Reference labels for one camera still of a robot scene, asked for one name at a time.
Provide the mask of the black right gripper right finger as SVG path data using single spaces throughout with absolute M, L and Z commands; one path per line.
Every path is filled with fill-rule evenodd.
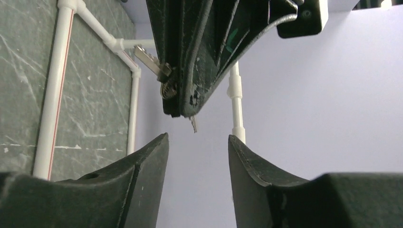
M 400 173 L 293 175 L 228 138 L 230 179 L 239 228 L 400 228 Z

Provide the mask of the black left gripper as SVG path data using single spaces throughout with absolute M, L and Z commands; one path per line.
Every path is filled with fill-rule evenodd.
M 327 0 L 185 0 L 181 25 L 181 115 L 197 114 L 229 68 L 269 29 L 313 36 L 329 19 Z

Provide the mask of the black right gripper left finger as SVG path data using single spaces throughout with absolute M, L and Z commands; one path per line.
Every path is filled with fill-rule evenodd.
M 154 228 L 169 155 L 169 136 L 79 179 L 0 175 L 3 228 Z

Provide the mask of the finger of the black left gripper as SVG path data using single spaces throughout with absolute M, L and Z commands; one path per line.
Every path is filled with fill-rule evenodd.
M 163 112 L 199 113 L 221 82 L 216 0 L 146 1 L 156 52 L 173 70 L 163 85 Z

